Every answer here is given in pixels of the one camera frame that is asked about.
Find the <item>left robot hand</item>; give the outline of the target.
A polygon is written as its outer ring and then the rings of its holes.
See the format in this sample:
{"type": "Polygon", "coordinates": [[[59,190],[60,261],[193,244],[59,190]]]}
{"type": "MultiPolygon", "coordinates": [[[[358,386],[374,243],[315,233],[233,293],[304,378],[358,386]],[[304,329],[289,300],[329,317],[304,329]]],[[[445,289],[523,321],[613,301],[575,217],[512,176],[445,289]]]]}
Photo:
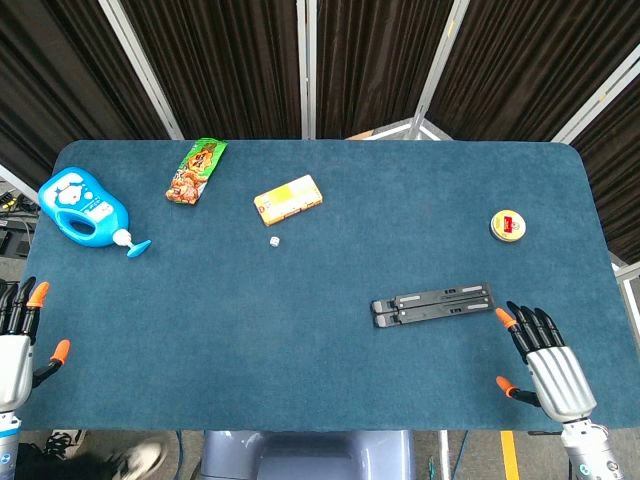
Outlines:
{"type": "Polygon", "coordinates": [[[50,284],[29,277],[24,283],[1,281],[1,423],[15,422],[15,412],[34,388],[65,365],[71,341],[60,340],[48,363],[33,368],[41,310],[50,284]]]}

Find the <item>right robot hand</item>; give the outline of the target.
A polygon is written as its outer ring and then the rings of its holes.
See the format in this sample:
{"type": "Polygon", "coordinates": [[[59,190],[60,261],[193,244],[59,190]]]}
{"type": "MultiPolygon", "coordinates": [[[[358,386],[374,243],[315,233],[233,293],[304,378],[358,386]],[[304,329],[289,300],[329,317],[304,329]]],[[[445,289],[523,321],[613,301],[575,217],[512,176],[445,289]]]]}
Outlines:
{"type": "Polygon", "coordinates": [[[582,367],[554,320],[540,308],[509,301],[495,314],[527,367],[534,389],[525,391],[504,376],[496,384],[506,397],[542,409],[552,420],[569,424],[586,420],[597,406],[582,367]]]}

